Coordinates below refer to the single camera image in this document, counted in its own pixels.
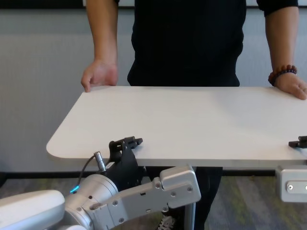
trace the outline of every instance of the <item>gray wall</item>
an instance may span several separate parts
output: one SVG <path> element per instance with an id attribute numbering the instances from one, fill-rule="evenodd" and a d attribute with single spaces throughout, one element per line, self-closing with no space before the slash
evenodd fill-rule
<path id="1" fill-rule="evenodd" d="M 307 10 L 301 10 L 296 65 L 307 80 Z M 134 53 L 133 11 L 118 22 L 119 84 Z M 259 10 L 248 10 L 237 73 L 243 86 L 267 86 L 271 71 Z M 0 11 L 0 171 L 78 171 L 83 161 L 56 160 L 46 143 L 82 92 L 80 79 L 93 59 L 85 11 Z"/>

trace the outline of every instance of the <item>black pants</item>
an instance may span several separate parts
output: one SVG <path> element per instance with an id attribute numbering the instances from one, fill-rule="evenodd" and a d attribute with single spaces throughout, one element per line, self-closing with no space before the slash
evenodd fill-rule
<path id="1" fill-rule="evenodd" d="M 147 175 L 151 180 L 159 177 L 160 172 L 164 169 L 167 169 L 167 167 L 146 167 Z M 217 193 L 222 173 L 222 167 L 198 167 L 196 169 L 196 178 L 201 191 L 201 200 L 196 203 L 194 230 L 204 229 L 204 224 Z M 168 215 L 179 217 L 179 221 L 182 224 L 184 223 L 184 207 L 170 209 Z"/>

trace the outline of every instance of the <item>beaded bracelet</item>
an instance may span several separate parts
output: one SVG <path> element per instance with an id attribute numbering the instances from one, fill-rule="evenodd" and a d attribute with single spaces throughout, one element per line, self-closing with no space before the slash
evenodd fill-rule
<path id="1" fill-rule="evenodd" d="M 281 68 L 277 68 L 275 71 L 273 71 L 269 75 L 269 83 L 272 86 L 275 86 L 276 79 L 284 73 L 297 74 L 297 68 L 295 66 L 291 66 L 291 65 L 287 65 L 287 66 L 283 65 Z"/>

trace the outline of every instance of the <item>black shirt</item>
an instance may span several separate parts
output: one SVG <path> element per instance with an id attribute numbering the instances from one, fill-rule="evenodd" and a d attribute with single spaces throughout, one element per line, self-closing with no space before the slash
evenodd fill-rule
<path id="1" fill-rule="evenodd" d="M 265 15 L 297 0 L 258 0 Z M 135 0 L 128 75 L 140 86 L 239 86 L 246 0 Z"/>

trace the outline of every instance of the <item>sneaker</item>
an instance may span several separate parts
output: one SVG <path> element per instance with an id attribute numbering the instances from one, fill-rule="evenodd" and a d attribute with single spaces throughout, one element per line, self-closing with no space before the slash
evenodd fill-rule
<path id="1" fill-rule="evenodd" d="M 163 216 L 156 230 L 174 230 L 176 219 L 171 216 Z"/>

